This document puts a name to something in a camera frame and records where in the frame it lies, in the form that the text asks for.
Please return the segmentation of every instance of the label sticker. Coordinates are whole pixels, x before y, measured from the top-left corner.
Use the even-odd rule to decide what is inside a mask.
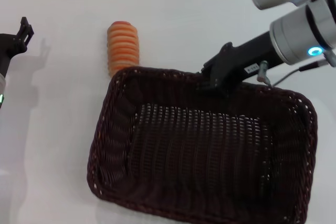
[[[252,64],[251,66],[248,66],[248,67],[244,68],[244,70],[245,70],[247,73],[253,73],[253,72],[259,70],[259,65],[256,64],[256,63],[254,63],[254,64]]]

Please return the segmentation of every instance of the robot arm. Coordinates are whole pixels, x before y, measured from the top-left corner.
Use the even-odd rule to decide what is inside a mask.
[[[270,30],[257,38],[233,47],[227,43],[202,69],[207,81],[205,91],[227,93],[243,80],[282,63],[296,64],[324,54],[336,66],[336,0],[253,0],[259,9],[272,8],[286,2],[298,8],[270,25]]]
[[[34,31],[26,17],[21,19],[20,30],[16,35],[0,34],[0,108],[4,101],[5,77],[10,60],[15,55],[27,51],[27,46],[33,35]]]

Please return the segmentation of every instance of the woven pattern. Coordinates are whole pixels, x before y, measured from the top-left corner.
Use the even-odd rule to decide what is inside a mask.
[[[139,67],[116,74],[90,151],[92,192],[191,223],[304,223],[317,145],[310,101],[246,83],[209,97],[200,81]]]

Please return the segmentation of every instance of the orange stacked rings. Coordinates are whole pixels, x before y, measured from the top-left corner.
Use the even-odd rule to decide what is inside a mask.
[[[139,65],[138,31],[130,23],[117,21],[109,27],[107,47],[111,77],[120,69]]]

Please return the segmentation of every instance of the white tabletop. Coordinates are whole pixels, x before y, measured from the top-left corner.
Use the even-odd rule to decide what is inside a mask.
[[[232,41],[268,30],[294,7],[259,11],[251,0],[0,0],[0,33],[22,16],[35,35],[12,60],[0,110],[0,223],[174,223],[97,199],[86,182],[89,148],[107,74],[106,31],[116,20],[139,31],[141,65],[199,71]],[[269,72],[278,80],[294,67]],[[306,95],[319,116],[307,224],[334,223],[336,70],[298,73],[281,87]]]

